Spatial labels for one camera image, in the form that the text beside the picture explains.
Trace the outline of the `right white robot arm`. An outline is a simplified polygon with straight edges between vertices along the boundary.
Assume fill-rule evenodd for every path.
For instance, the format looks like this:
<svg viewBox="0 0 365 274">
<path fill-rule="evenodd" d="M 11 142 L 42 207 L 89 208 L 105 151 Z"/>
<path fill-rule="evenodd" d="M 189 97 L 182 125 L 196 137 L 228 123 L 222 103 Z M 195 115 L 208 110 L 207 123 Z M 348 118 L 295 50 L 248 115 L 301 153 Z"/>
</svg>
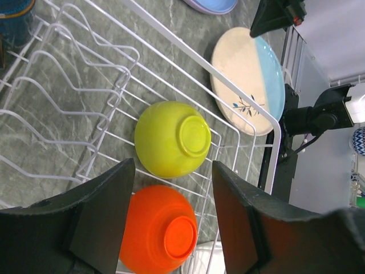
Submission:
<svg viewBox="0 0 365 274">
<path fill-rule="evenodd" d="M 250 36 L 258 37 L 272 30 L 299 26 L 306 16 L 304 1 L 260 1 L 250 28 Z M 293 108 L 283 113 L 281 128 L 290 136 L 320 136 L 327 130 L 353 127 L 364 122 L 364 94 L 349 96 L 363 84 L 344 84 L 325 90 L 314 106 Z"/>
</svg>

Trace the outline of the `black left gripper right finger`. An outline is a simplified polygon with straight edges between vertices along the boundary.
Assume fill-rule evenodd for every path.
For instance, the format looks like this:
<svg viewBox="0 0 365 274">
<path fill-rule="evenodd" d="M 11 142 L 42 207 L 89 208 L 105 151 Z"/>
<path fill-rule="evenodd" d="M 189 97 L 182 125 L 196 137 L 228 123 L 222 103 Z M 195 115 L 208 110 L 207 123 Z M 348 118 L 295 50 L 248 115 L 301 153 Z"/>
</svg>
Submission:
<svg viewBox="0 0 365 274">
<path fill-rule="evenodd" d="M 212 183 L 227 273 L 363 273 L 364 210 L 285 203 L 219 161 Z"/>
</svg>

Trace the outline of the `aluminium rail frame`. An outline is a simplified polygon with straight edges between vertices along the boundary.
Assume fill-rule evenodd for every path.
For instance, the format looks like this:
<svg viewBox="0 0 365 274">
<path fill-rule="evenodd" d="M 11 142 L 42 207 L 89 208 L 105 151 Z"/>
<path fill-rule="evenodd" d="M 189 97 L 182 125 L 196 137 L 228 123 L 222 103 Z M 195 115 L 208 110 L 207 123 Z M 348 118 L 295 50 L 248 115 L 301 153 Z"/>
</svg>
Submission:
<svg viewBox="0 0 365 274">
<path fill-rule="evenodd" d="M 299 106 L 312 106 L 330 87 L 319 59 L 294 28 L 286 32 L 282 64 L 291 75 Z M 289 203 L 316 213 L 350 205 L 351 171 L 355 152 L 350 146 L 354 128 L 325 132 L 314 144 L 298 154 Z"/>
</svg>

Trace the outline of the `light blue plate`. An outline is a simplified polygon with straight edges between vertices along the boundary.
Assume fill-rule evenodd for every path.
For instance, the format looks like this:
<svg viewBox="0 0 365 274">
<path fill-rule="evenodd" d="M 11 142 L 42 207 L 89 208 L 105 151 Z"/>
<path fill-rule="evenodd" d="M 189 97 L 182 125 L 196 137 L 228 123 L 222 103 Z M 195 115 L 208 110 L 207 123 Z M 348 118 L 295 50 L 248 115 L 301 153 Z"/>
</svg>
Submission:
<svg viewBox="0 0 365 274">
<path fill-rule="evenodd" d="M 193 9 L 208 15 L 224 15 L 231 12 L 237 0 L 184 0 Z"/>
</svg>

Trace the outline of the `yellow-green bowl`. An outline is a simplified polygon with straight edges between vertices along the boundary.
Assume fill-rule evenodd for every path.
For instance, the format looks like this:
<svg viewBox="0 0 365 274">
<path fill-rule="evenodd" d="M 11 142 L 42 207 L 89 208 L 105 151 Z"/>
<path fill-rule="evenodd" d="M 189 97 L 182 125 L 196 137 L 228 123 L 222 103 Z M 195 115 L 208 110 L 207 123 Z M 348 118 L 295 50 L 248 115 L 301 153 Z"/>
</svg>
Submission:
<svg viewBox="0 0 365 274">
<path fill-rule="evenodd" d="M 172 179 L 188 175 L 203 164 L 212 140 L 210 127 L 192 106 L 178 101 L 146 108 L 135 127 L 134 144 L 143 167 Z"/>
</svg>

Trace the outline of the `orange bowl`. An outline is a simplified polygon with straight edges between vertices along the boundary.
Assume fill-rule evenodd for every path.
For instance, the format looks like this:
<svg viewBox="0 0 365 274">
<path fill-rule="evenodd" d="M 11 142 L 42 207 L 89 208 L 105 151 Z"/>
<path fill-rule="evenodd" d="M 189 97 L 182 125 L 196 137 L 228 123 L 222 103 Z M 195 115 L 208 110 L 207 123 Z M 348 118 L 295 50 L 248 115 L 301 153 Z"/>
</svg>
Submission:
<svg viewBox="0 0 365 274">
<path fill-rule="evenodd" d="M 197 237 L 185 196 L 168 186 L 148 186 L 131 197 L 119 258 L 134 273 L 170 273 L 192 253 Z"/>
</svg>

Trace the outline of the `dark blue ceramic mug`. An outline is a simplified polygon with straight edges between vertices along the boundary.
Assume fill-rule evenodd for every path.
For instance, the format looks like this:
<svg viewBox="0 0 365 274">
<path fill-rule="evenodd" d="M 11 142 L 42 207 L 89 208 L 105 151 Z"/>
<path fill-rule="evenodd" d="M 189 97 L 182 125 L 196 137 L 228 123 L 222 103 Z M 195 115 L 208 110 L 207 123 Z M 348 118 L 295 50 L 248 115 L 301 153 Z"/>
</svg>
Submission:
<svg viewBox="0 0 365 274">
<path fill-rule="evenodd" d="M 36 1 L 1 0 L 1 47 L 25 45 L 31 37 Z"/>
</svg>

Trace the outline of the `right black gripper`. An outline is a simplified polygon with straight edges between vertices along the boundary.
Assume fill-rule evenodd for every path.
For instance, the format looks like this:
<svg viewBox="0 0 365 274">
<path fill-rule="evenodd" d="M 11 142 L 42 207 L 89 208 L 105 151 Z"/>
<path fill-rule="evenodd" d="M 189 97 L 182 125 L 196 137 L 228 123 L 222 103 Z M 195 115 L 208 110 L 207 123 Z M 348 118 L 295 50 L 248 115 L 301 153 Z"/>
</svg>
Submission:
<svg viewBox="0 0 365 274">
<path fill-rule="evenodd" d="M 273 30 L 299 26 L 306 14 L 304 0 L 260 0 L 250 36 L 255 38 Z"/>
</svg>

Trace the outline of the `beige blue leaf plate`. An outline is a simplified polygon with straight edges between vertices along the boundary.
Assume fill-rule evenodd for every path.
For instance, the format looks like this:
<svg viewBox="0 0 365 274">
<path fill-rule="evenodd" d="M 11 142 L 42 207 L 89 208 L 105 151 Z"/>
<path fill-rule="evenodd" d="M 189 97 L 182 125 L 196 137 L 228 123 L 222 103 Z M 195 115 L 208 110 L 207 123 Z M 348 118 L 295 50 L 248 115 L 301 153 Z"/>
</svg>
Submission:
<svg viewBox="0 0 365 274">
<path fill-rule="evenodd" d="M 285 105 L 285 84 L 278 58 L 262 38 L 252 38 L 244 27 L 226 31 L 214 47 L 211 64 L 240 88 L 251 100 L 280 120 Z M 250 103 L 227 88 L 216 77 L 210 78 L 222 114 L 238 130 L 264 136 L 272 124 Z"/>
</svg>

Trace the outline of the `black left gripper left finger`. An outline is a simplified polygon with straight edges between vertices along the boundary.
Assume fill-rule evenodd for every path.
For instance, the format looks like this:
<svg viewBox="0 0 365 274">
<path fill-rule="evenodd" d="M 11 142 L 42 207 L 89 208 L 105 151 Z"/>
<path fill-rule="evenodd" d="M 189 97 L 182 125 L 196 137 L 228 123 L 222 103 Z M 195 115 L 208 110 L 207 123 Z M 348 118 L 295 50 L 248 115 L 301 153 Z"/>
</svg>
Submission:
<svg viewBox="0 0 365 274">
<path fill-rule="evenodd" d="M 115 273 L 135 179 L 126 159 L 29 207 L 1 211 L 2 273 Z"/>
</svg>

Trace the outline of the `blue white patterned object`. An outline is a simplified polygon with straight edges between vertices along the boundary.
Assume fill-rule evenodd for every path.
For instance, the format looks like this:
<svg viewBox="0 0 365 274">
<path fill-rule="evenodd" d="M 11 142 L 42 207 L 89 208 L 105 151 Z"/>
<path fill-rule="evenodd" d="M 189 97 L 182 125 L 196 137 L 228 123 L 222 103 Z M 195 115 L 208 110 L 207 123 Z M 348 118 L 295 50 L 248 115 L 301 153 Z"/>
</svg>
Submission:
<svg viewBox="0 0 365 274">
<path fill-rule="evenodd" d="M 350 139 L 350 147 L 360 156 L 365 156 L 365 127 L 356 129 Z"/>
</svg>

